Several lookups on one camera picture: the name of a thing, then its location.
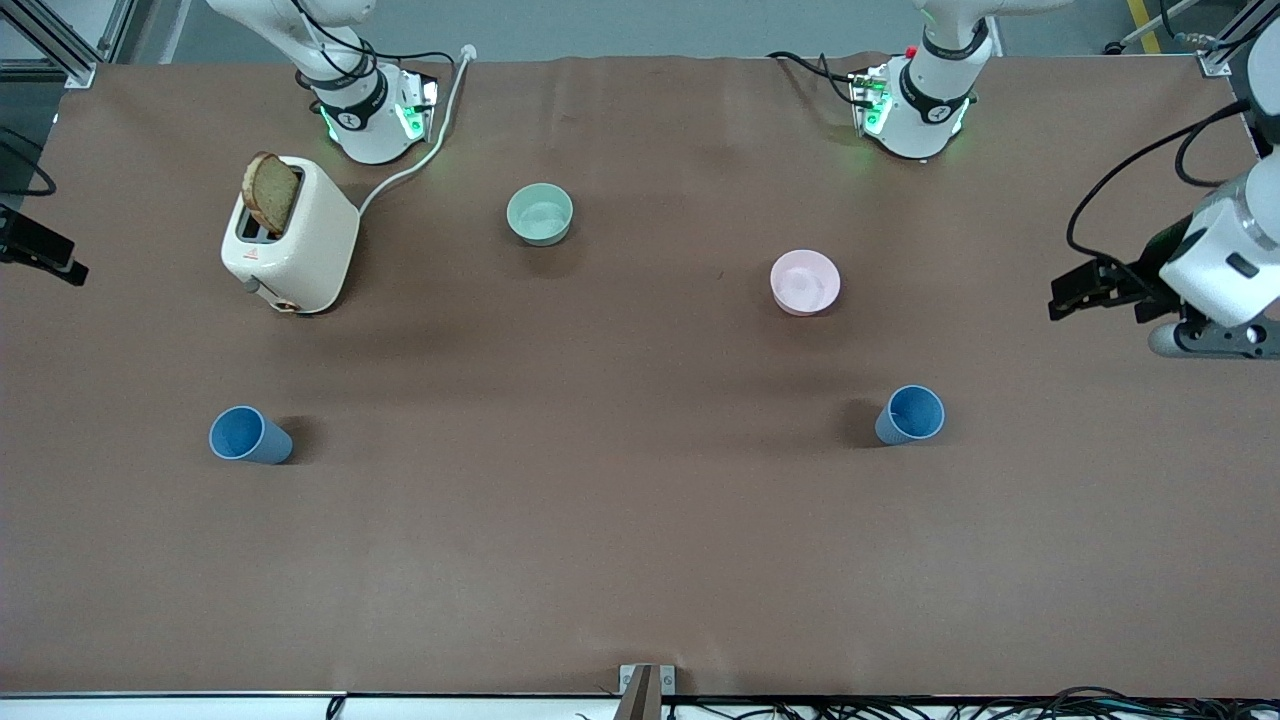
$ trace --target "green bowl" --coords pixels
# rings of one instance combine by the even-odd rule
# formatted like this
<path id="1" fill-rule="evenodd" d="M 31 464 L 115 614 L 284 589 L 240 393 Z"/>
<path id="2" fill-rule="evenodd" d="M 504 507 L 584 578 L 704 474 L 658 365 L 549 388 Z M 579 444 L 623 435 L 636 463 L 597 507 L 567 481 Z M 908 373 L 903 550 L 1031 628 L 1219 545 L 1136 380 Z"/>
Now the green bowl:
<path id="1" fill-rule="evenodd" d="M 568 193 L 547 182 L 520 188 L 507 202 L 507 224 L 529 245 L 545 247 L 564 240 L 573 218 Z"/>

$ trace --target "white toaster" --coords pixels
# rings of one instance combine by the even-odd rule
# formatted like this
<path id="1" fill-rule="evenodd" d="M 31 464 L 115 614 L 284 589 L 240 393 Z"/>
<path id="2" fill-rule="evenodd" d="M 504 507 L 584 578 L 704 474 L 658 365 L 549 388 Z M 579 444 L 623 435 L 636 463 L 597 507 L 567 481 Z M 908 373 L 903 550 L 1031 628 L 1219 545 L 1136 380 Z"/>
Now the white toaster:
<path id="1" fill-rule="evenodd" d="M 237 193 L 223 234 L 223 265 L 280 313 L 319 313 L 342 291 L 360 213 L 320 165 L 285 155 L 280 160 L 301 178 L 284 233 L 269 233 Z"/>

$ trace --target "white robotic arm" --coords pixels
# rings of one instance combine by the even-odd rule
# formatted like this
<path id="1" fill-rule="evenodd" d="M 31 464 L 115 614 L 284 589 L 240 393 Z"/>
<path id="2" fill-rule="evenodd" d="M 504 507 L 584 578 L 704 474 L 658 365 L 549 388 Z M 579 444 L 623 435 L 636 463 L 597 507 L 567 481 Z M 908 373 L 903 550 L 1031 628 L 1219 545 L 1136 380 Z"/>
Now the white robotic arm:
<path id="1" fill-rule="evenodd" d="M 995 42 L 988 15 L 1028 15 L 1071 0 L 911 0 L 924 14 L 913 56 L 896 56 L 852 78 L 854 123 L 902 158 L 942 151 L 972 102 L 973 83 Z"/>
<path id="2" fill-rule="evenodd" d="M 1248 83 L 1251 100 L 1228 110 L 1252 106 L 1263 136 L 1280 142 L 1280 27 L 1257 38 Z M 1160 355 L 1280 360 L 1280 322 L 1265 314 L 1280 297 L 1280 152 L 1211 192 L 1137 261 L 1121 268 L 1110 260 L 1096 258 L 1055 279 L 1050 318 L 1135 304 L 1138 322 L 1180 315 L 1151 333 Z"/>
<path id="3" fill-rule="evenodd" d="M 371 51 L 361 50 L 366 44 L 348 27 L 364 22 L 376 0 L 207 3 L 293 60 L 320 99 L 330 137 L 352 160 L 388 163 L 426 137 L 435 104 L 434 81 L 379 63 Z"/>
<path id="4" fill-rule="evenodd" d="M 1071 0 L 911 0 L 924 14 L 924 37 L 938 47 L 961 50 L 988 15 L 1034 15 L 1070 5 Z"/>

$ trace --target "blue plastic cup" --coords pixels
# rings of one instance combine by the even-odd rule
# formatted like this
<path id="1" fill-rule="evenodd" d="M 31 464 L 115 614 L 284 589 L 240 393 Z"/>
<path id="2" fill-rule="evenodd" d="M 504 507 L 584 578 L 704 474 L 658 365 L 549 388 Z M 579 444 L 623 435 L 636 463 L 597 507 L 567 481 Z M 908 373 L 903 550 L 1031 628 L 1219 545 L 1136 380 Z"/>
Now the blue plastic cup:
<path id="1" fill-rule="evenodd" d="M 946 418 L 942 398 L 936 392 L 922 386 L 904 386 L 893 391 L 881 410 L 876 434 L 884 445 L 928 439 L 938 434 Z"/>
<path id="2" fill-rule="evenodd" d="M 209 428 L 209 448 L 223 460 L 275 465 L 293 452 L 293 438 L 257 409 L 237 405 Z"/>

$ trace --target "bread slice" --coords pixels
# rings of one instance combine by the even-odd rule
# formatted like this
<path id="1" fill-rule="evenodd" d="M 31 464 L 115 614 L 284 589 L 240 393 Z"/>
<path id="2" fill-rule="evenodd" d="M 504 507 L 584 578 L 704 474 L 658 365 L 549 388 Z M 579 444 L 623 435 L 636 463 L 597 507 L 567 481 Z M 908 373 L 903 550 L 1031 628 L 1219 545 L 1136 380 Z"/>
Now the bread slice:
<path id="1" fill-rule="evenodd" d="M 284 160 L 274 152 L 259 152 L 244 168 L 241 195 L 259 224 L 268 232 L 284 234 L 293 200 L 298 196 L 298 177 Z"/>

